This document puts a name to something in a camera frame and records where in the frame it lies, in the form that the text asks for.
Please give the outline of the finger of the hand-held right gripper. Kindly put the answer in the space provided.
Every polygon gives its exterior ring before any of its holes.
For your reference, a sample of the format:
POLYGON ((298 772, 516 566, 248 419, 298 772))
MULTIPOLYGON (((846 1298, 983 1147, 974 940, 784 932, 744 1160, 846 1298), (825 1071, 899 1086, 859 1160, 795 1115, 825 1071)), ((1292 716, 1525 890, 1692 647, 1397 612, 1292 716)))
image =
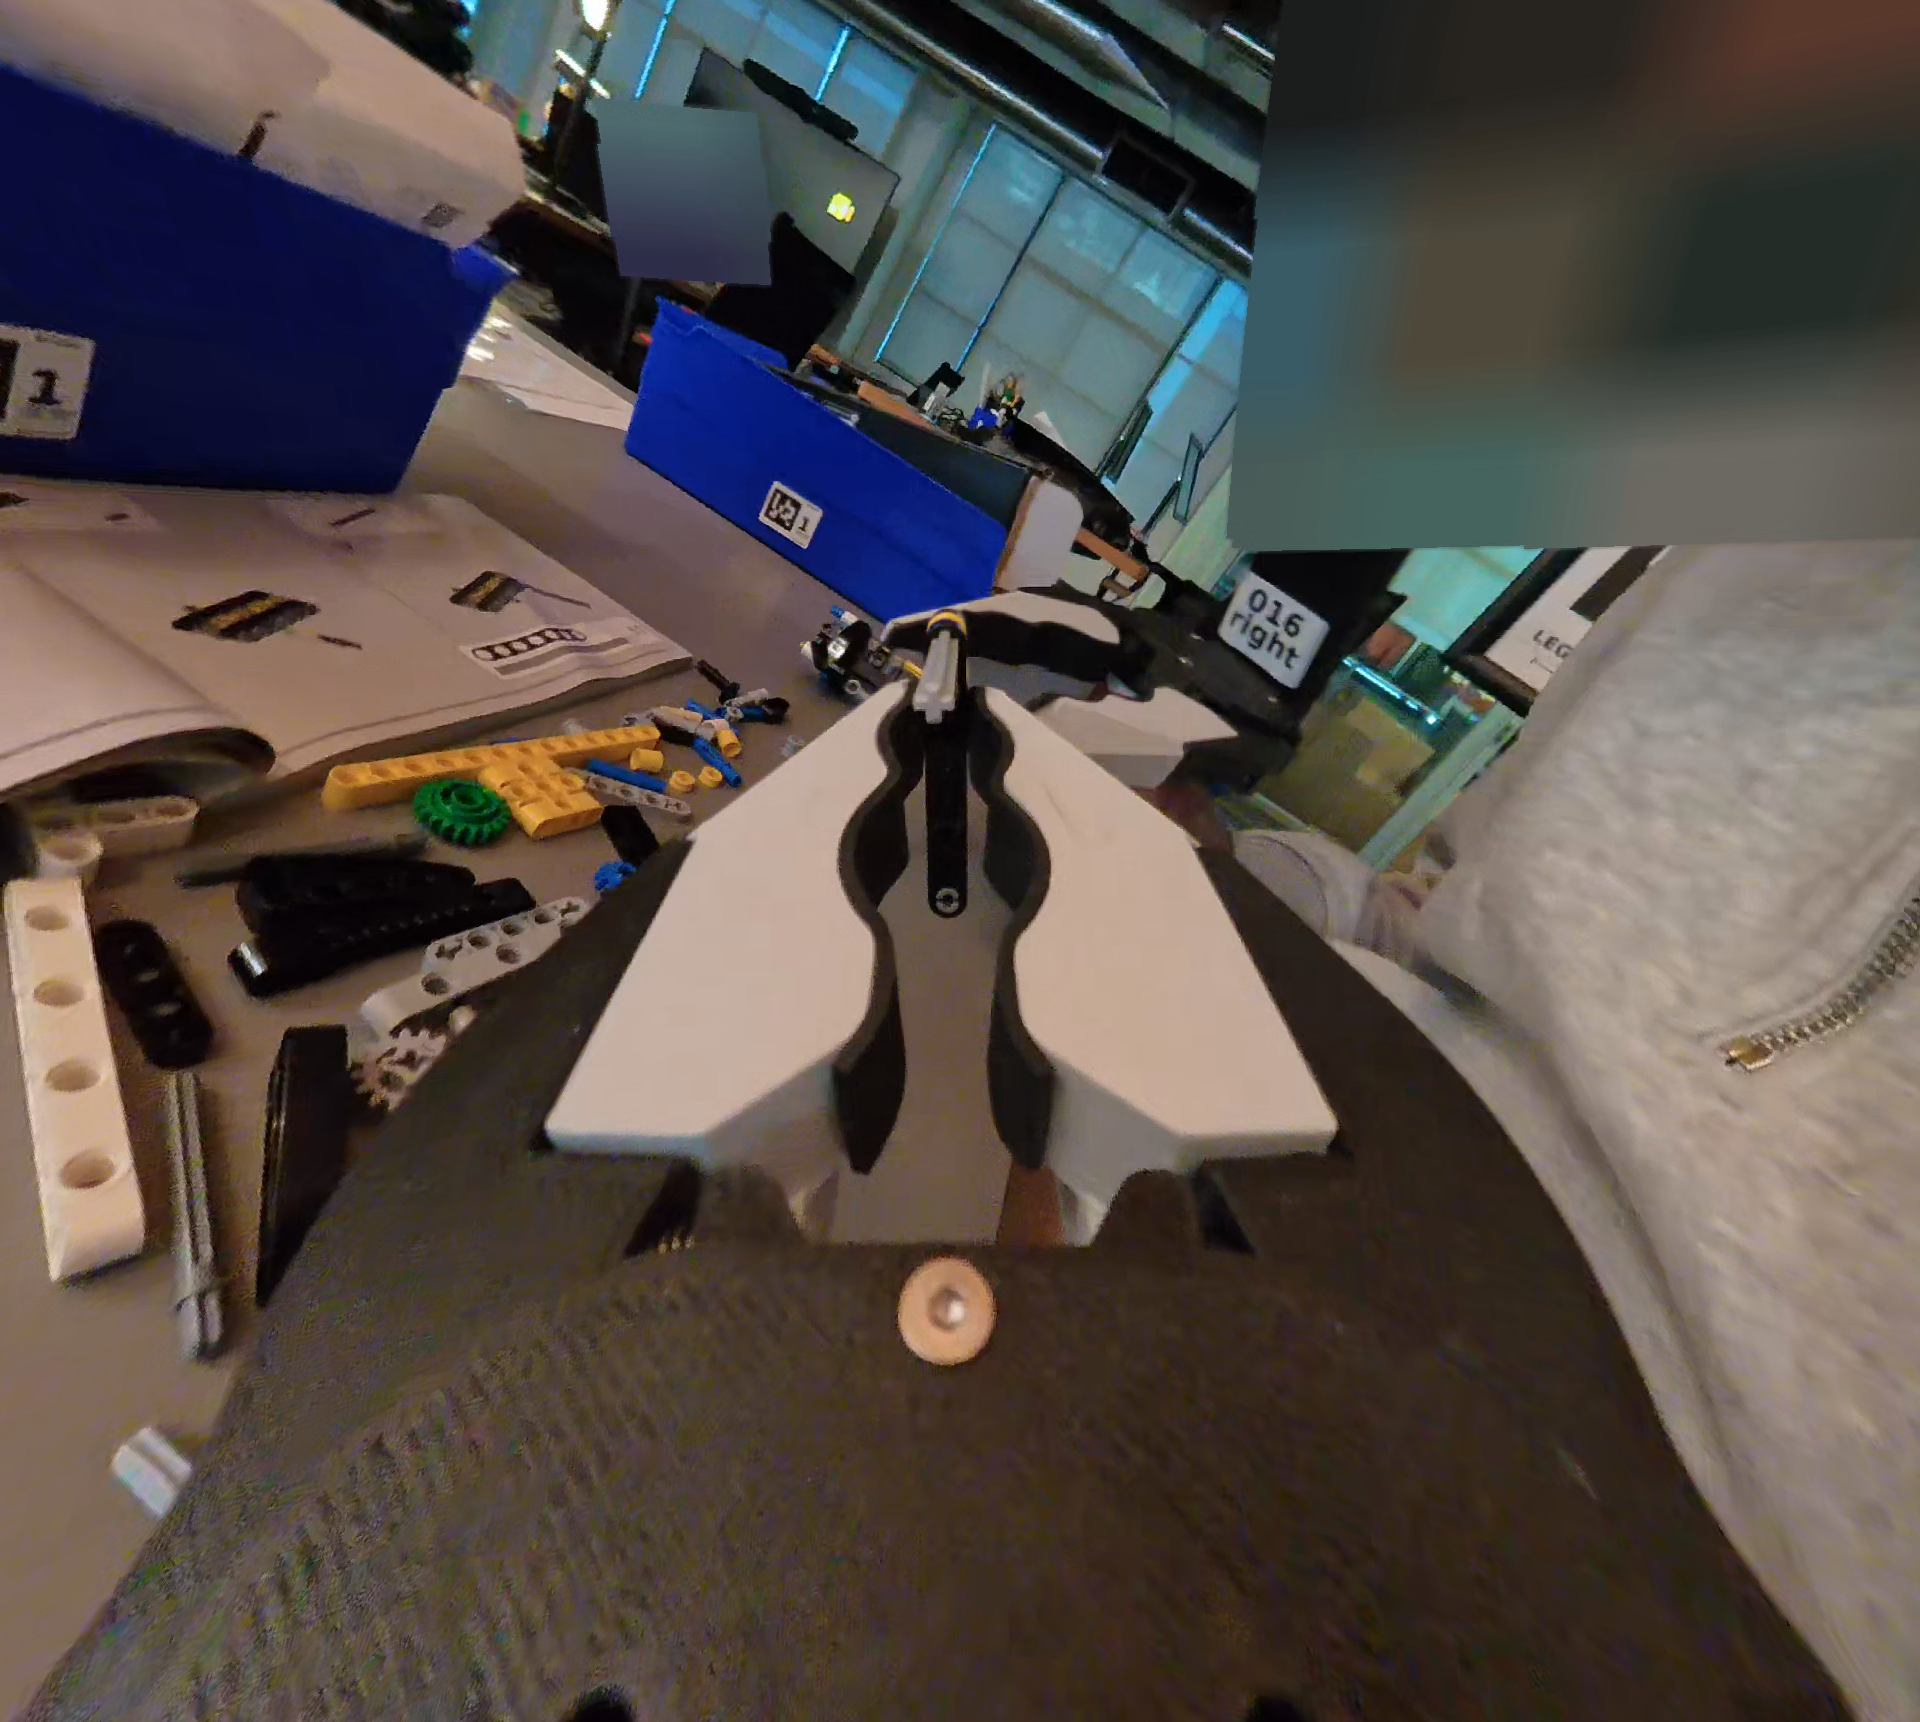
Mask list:
POLYGON ((1076 590, 995 590, 950 608, 964 628, 964 691, 997 691, 1019 707, 1145 702, 1154 649, 1122 611, 1076 590))
POLYGON ((1188 750, 1228 742, 1236 728, 1183 694, 1055 696, 1045 726, 1120 783, 1166 783, 1188 750))

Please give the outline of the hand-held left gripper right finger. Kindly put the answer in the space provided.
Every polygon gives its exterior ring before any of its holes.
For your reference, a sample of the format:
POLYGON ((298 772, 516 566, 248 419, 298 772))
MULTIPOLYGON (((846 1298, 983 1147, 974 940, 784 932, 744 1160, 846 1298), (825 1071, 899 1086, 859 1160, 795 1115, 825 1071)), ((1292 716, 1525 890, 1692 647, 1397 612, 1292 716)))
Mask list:
POLYGON ((988 1100, 1062 1229, 1100 1230, 1138 1177, 1329 1152, 1331 1104, 1192 840, 995 687, 977 799, 1008 911, 988 1100))

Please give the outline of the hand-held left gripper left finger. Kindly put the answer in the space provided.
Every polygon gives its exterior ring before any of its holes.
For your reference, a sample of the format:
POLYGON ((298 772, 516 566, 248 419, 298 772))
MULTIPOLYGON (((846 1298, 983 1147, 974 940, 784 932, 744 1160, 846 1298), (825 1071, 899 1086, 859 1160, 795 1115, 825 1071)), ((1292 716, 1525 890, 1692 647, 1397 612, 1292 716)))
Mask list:
POLYGON ((752 1168, 793 1213, 867 1177, 905 1093, 881 909, 920 779, 885 687, 703 823, 544 1121, 557 1152, 752 1168))

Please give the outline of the black yellow lego beam assembly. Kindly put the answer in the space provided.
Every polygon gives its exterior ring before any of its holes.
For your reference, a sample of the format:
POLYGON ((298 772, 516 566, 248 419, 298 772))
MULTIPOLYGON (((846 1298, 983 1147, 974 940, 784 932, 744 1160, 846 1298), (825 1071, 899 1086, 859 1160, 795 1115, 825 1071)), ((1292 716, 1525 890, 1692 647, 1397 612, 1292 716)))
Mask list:
MULTIPOLYGON (((929 628, 933 618, 947 612, 959 617, 966 625, 957 611, 939 611, 928 617, 924 628, 929 628)), ((928 726, 916 711, 914 716, 921 736, 925 907, 936 918, 951 921, 968 905, 970 672, 955 714, 937 726, 928 726)))

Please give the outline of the small black lego assembly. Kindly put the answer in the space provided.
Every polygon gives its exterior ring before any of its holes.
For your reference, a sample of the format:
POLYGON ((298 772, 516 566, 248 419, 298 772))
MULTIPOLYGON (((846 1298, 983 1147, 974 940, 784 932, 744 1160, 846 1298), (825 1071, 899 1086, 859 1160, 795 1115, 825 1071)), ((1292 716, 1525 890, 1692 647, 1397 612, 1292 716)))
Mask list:
POLYGON ((874 696, 901 676, 899 654, 870 620, 846 606, 834 606, 800 653, 821 693, 847 705, 874 696))

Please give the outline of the pile of loose lego pieces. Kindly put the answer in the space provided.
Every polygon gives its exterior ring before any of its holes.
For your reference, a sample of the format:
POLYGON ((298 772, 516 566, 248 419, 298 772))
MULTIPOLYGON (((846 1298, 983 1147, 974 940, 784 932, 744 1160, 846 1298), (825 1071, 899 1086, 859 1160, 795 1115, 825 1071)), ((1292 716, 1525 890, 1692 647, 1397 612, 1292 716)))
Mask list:
MULTIPOLYGON (((242 850, 179 870, 183 888, 226 888, 246 928, 228 958, 248 996, 276 1001, 392 956, 418 975, 375 992, 356 1021, 292 1029, 267 1080, 253 1246, 253 1301, 277 1279, 340 1181, 352 1132, 395 1110, 474 1018, 470 996, 538 960, 593 894, 535 902, 511 876, 433 861, 432 842, 484 850, 593 834, 613 858, 595 894, 636 872, 649 818, 686 823, 687 799, 739 779, 742 728, 782 726, 792 707, 699 667, 712 702, 659 705, 608 728, 345 764, 321 801, 341 815, 404 811, 410 832, 356 845, 242 850)), ((189 840, 187 796, 3 807, 3 956, 28 1152, 52 1285, 135 1261, 147 1211, 110 1016, 159 1079, 169 1155, 174 1315, 187 1359, 226 1340, 211 1224, 199 1068, 220 1034, 171 943, 147 918, 92 918, 88 884, 115 855, 189 840)))

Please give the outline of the lego instruction booklet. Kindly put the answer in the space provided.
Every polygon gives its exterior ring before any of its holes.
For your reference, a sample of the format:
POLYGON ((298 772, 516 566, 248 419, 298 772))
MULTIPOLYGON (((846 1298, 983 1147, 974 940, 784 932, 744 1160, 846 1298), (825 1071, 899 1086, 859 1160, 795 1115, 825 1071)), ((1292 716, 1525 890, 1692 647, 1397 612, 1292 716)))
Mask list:
POLYGON ((3 479, 3 799, 120 766, 284 781, 689 663, 450 494, 3 479))

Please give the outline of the small pale lego piece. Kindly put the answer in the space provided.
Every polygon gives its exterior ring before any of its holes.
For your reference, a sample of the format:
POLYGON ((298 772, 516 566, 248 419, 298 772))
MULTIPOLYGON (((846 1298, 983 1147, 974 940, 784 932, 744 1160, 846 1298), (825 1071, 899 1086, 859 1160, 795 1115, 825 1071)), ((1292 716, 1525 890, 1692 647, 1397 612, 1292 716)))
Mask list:
POLYGON ((153 1425, 122 1441, 107 1461, 110 1479, 153 1521, 171 1513, 192 1472, 189 1454, 153 1425))

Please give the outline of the person's right hand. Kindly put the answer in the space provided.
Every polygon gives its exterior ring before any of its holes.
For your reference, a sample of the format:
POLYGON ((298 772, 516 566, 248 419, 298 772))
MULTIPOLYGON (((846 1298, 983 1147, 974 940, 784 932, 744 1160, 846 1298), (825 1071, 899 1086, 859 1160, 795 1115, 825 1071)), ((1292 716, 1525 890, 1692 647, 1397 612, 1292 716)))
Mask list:
POLYGON ((1152 791, 1150 801, 1198 850, 1228 861, 1236 857, 1236 832, 1224 821, 1219 801, 1204 781, 1171 777, 1152 791))

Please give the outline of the cardboard box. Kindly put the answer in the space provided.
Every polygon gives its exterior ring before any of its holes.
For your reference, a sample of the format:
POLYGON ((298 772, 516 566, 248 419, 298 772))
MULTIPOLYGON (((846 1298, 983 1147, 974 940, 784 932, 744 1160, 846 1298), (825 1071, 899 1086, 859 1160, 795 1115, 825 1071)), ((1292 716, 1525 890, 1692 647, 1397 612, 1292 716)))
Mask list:
POLYGON ((1050 476, 1030 476, 994 570, 995 593, 1047 590, 1066 576, 1085 531, 1085 506, 1076 489, 1050 476))

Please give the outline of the cluttered office desk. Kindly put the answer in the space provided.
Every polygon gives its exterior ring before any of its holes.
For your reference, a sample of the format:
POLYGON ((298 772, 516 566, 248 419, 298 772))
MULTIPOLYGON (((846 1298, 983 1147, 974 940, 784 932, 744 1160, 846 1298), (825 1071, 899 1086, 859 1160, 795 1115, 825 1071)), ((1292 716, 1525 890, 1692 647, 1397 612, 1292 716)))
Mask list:
POLYGON ((1192 503, 1188 512, 1179 511, 1179 498, 1188 492, 1181 480, 1173 480, 1158 508, 1131 514, 1085 465, 1033 427, 1016 420, 1008 432, 994 424, 968 428, 951 411, 929 419, 917 407, 841 367, 821 348, 804 355, 800 367, 789 372, 789 382, 821 407, 850 419, 856 428, 899 454, 901 460, 921 469, 933 480, 944 480, 970 500, 985 494, 988 475, 964 467, 966 454, 1016 463, 1021 472, 1068 489, 1079 505, 1082 529, 1131 559, 1152 560, 1154 541, 1162 543, 1158 554, 1164 556, 1199 514, 1199 503, 1192 503))

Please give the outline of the blue storage bin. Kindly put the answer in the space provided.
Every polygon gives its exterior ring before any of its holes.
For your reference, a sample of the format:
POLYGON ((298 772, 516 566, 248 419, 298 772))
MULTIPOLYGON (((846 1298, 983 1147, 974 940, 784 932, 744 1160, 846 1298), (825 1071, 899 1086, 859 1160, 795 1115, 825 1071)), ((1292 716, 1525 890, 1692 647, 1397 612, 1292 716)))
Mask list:
POLYGON ((895 618, 995 588, 1021 479, 936 479, 936 439, 892 446, 777 359, 673 302, 648 333, 625 450, 851 606, 895 618))
POLYGON ((1 75, 5 476, 387 494, 509 272, 1 75))

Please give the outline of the large display screen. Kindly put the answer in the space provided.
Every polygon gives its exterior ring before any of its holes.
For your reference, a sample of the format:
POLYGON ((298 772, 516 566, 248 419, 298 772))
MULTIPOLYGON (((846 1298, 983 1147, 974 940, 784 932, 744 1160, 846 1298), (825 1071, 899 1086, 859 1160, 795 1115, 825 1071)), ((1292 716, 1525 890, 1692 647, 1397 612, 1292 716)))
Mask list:
POLYGON ((774 213, 824 258, 859 276, 893 226, 899 176, 859 151, 856 124, 762 62, 703 49, 684 104, 753 114, 774 213))

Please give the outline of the white paper sheet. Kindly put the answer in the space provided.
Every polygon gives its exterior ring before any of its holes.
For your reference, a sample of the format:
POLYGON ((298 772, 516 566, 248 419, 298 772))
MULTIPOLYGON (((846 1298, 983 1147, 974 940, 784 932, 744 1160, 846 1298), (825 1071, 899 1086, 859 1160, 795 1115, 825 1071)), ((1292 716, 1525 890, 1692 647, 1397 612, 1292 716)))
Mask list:
POLYGON ((493 304, 466 344, 458 382, 481 387, 531 414, 625 435, 633 393, 493 304))

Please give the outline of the white printed paper bags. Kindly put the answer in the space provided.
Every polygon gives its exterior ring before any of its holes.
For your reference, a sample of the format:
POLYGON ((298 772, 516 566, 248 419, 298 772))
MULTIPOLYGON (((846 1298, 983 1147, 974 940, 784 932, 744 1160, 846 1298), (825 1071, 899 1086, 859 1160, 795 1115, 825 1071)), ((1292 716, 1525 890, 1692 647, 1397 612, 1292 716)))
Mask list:
POLYGON ((1 0, 1 58, 445 247, 521 198, 516 128, 327 0, 1 0))

